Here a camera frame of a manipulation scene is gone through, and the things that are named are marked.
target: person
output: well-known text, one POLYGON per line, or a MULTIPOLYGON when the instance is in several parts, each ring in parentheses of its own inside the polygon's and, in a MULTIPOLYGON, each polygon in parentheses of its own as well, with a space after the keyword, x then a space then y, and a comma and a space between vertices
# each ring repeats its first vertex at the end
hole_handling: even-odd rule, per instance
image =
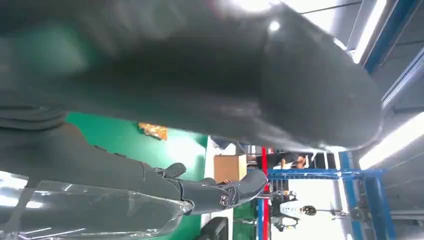
POLYGON ((304 216, 315 216, 317 209, 297 200, 296 195, 288 191, 271 195, 271 223, 280 232, 287 227, 296 227, 304 216))
MULTIPOLYGON (((256 167, 262 169, 262 156, 254 157, 256 161, 256 167)), ((295 152, 280 152, 280 153, 270 153, 266 155, 266 164, 267 168, 272 169, 276 166, 281 165, 282 168, 296 168, 303 169, 306 165, 306 154, 295 153, 295 152)))

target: ceiling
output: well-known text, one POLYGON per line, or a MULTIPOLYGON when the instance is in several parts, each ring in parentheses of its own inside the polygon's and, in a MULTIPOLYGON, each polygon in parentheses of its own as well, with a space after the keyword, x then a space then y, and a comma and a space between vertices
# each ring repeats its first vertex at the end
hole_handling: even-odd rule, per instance
MULTIPOLYGON (((375 0, 286 0, 289 6, 338 38, 349 50, 355 49, 375 0)), ((388 56, 372 72, 380 97, 389 90, 424 47, 424 4, 415 11, 388 56)), ((394 103, 393 109, 423 107, 424 77, 415 82, 394 103)), ((414 114, 395 114, 384 118, 381 138, 398 128, 414 114)), ((424 210, 424 136, 392 155, 375 168, 388 169, 383 185, 392 210, 424 210)))

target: robotic hand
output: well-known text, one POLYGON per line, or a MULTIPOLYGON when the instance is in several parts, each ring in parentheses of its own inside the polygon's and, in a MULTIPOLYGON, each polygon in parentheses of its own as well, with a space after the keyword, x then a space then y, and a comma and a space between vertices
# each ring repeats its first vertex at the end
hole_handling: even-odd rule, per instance
POLYGON ((361 66, 286 5, 244 2, 0 2, 0 238, 150 238, 267 182, 178 179, 90 146, 62 110, 299 152, 372 141, 381 102, 361 66))
POLYGON ((183 215, 234 208, 268 183, 251 171, 240 182, 179 179, 166 169, 88 144, 70 124, 43 131, 0 129, 0 239, 151 238, 183 215))

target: workshop floor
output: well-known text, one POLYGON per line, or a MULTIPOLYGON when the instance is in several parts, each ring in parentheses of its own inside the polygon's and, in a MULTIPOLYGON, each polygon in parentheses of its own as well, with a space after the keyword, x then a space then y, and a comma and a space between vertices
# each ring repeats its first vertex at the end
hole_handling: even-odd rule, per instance
MULTIPOLYGON (((205 174, 205 152, 208 138, 198 133, 170 129, 167 141, 145 136, 135 122, 96 115, 71 113, 67 121, 78 126, 92 145, 146 162, 152 167, 166 168, 180 162, 187 180, 200 180, 205 174)), ((155 240, 192 240, 200 232, 200 216, 184 216, 178 229, 155 240)))

